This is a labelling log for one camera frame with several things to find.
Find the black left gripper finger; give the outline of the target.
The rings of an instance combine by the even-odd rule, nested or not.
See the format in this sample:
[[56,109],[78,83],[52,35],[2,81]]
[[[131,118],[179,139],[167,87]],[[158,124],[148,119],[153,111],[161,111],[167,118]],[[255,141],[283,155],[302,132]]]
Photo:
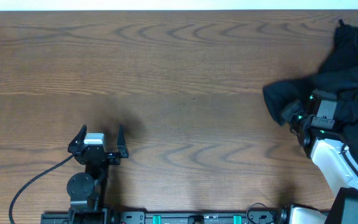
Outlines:
[[85,136],[87,133],[87,126],[84,124],[78,134],[73,138],[73,140],[70,142],[70,147],[77,147],[78,143],[83,143]]
[[126,141],[124,139],[124,128],[122,125],[119,126],[116,146],[120,153],[126,153]]

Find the black cloth shorts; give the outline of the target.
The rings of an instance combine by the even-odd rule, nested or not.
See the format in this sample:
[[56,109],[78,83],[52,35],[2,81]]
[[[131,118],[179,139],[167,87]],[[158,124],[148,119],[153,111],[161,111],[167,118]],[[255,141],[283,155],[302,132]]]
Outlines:
[[341,22],[334,33],[334,48],[316,74],[282,80],[263,87],[265,104],[279,125],[284,107],[295,100],[307,103],[313,90],[337,95],[335,120],[358,163],[358,27]]

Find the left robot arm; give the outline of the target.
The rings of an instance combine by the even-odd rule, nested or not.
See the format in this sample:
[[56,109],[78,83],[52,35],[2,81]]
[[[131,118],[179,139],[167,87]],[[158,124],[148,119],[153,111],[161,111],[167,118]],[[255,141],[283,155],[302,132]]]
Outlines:
[[84,172],[73,175],[67,183],[70,196],[68,223],[119,223],[119,215],[104,204],[109,178],[109,167],[129,157],[123,127],[117,134],[117,151],[106,152],[103,133],[88,133],[86,125],[68,145],[68,152],[81,165]]

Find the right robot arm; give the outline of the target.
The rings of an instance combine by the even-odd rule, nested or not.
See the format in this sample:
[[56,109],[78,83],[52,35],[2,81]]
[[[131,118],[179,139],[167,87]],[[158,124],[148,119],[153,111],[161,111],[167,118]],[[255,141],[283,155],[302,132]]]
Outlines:
[[349,144],[335,130],[337,103],[313,99],[308,108],[296,100],[281,116],[290,125],[306,155],[322,172],[334,197],[326,213],[304,205],[282,212],[281,223],[358,223],[358,164]]

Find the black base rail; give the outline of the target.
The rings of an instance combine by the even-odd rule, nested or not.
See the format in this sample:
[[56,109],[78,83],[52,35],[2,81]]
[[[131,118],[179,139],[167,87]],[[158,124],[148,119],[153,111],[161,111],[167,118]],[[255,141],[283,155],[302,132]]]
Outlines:
[[41,224],[248,224],[277,223],[273,212],[254,210],[246,213],[156,213],[156,212],[98,212],[44,213]]

